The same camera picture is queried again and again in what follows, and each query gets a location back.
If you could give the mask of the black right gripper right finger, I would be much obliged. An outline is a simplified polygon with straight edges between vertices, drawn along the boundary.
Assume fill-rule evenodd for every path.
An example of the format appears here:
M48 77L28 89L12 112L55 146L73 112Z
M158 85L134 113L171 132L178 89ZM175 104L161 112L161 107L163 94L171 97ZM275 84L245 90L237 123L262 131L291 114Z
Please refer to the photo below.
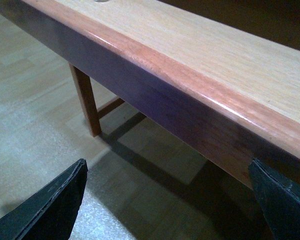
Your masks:
M254 158L248 167L255 198L276 240L300 240L300 185Z

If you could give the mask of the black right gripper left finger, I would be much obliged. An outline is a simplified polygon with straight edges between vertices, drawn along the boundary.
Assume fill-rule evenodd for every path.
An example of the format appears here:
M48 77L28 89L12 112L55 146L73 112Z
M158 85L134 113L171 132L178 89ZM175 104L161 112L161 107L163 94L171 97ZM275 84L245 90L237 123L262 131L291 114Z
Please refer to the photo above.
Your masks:
M0 218L0 240L68 240L87 182L81 158L38 192Z

